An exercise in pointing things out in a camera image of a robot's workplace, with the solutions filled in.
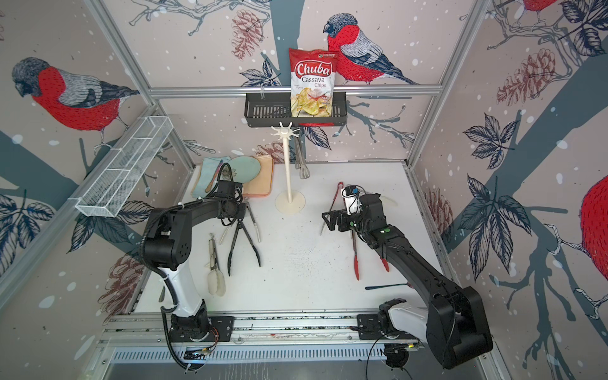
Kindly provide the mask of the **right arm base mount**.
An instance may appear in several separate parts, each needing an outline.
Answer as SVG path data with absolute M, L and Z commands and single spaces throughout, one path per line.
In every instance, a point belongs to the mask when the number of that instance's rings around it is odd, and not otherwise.
M 360 313 L 356 315 L 356 326 L 359 340 L 414 340 L 419 338 L 409 332 L 394 328 L 387 318 L 380 318 L 376 313 Z

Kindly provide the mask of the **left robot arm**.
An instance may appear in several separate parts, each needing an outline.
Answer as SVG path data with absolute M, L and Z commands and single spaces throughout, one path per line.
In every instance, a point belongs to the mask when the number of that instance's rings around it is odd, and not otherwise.
M 211 328 L 207 307 L 185 267 L 193 250 L 193 227 L 210 219 L 230 224 L 245 216 L 242 184 L 234 180 L 229 164 L 219 169 L 228 179 L 218 179 L 204 198 L 168 208 L 155 208 L 149 216 L 139 256 L 144 265 L 158 274 L 169 292 L 172 307 L 161 308 L 169 332 L 206 335 Z

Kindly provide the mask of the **white small tongs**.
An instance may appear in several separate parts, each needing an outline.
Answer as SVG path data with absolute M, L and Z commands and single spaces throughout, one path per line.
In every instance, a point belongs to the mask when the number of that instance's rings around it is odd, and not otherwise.
M 253 226 L 255 228 L 257 242 L 261 242 L 262 241 L 261 231 L 260 231 L 260 228 L 258 226 L 257 220 L 255 218 L 255 215 L 254 215 L 254 213 L 252 211 L 252 208 L 251 208 L 251 205 L 250 205 L 250 201 L 247 198 L 245 198 L 244 204 L 245 204 L 247 212 L 250 215 L 250 218 L 252 220 Z M 234 225 L 234 223 L 233 224 L 229 224 L 229 226 L 225 227 L 225 229 L 224 229 L 223 233 L 221 234 L 221 237 L 220 237 L 220 239 L 218 241 L 220 243 L 220 245 L 223 244 L 223 242 L 224 242 L 224 240 L 225 240 L 228 232 L 231 230 L 231 228 L 232 228 L 233 225 Z

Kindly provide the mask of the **all steel slotted tongs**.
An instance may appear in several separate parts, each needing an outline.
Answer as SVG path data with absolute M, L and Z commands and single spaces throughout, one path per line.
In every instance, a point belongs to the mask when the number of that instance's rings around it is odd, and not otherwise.
M 310 170 L 307 167 L 304 152 L 302 150 L 302 142 L 299 137 L 295 138 L 294 145 L 295 145 L 295 157 L 296 157 L 294 167 L 297 169 L 297 171 L 299 171 L 299 177 L 302 180 L 308 179 L 308 178 L 310 178 Z

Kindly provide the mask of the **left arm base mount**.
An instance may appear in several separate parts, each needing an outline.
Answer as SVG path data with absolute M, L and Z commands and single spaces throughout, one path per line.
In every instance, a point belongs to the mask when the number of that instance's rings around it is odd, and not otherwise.
M 169 340 L 172 343 L 228 342 L 231 340 L 235 318 L 171 316 Z

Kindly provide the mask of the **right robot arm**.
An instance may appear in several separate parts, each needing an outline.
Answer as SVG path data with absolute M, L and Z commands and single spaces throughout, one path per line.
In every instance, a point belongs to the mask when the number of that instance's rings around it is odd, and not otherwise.
M 405 235 L 386 221 L 378 193 L 359 198 L 356 211 L 321 214 L 331 231 L 354 231 L 369 248 L 408 280 L 427 307 L 423 336 L 445 369 L 452 369 L 493 350 L 484 303 L 472 287 L 462 288 L 429 264 Z

